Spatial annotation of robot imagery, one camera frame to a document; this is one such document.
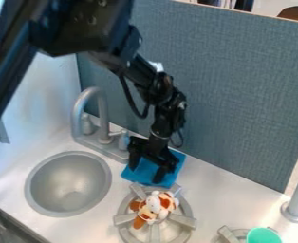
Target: stuffed animal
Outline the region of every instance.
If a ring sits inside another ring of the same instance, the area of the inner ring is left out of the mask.
[[[145,223],[152,225],[158,219],[165,219],[178,205],[178,199],[171,192],[154,191],[144,201],[132,201],[130,209],[138,212],[133,227],[140,229]]]

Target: sink basin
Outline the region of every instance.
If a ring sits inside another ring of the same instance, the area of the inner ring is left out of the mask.
[[[112,175],[106,162],[86,152],[64,152],[34,168],[25,185],[28,204],[43,215],[81,214],[108,193]]]

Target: faucet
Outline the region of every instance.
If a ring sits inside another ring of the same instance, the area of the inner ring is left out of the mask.
[[[95,126],[90,120],[89,114],[84,112],[84,107],[93,96],[97,97],[100,127]],[[106,95],[98,87],[93,86],[84,90],[75,102],[71,114],[71,135],[76,142],[95,149],[112,159],[122,163],[128,161],[128,131],[122,129],[110,132]]]
[[[108,107],[106,95],[98,87],[89,87],[88,89],[84,90],[75,102],[71,116],[72,136],[74,138],[77,138],[83,134],[82,115],[84,113],[84,107],[88,103],[89,99],[95,95],[97,96],[100,117],[100,128],[98,130],[99,143],[108,144],[113,141],[114,137],[110,136],[109,134]]]

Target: teal bowl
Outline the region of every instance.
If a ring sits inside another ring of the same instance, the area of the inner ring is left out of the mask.
[[[254,228],[249,231],[246,243],[282,243],[280,236],[271,229]]]

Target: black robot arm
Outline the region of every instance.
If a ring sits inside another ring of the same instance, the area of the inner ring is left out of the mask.
[[[115,73],[133,111],[144,119],[155,107],[149,140],[131,138],[130,167],[140,157],[160,166],[155,177],[175,170],[167,145],[185,123],[186,98],[173,77],[138,54],[142,38],[129,24],[133,0],[6,0],[0,13],[0,116],[23,79],[37,50],[50,56],[89,52],[97,64]],[[139,112],[129,92],[131,81],[146,103]]]

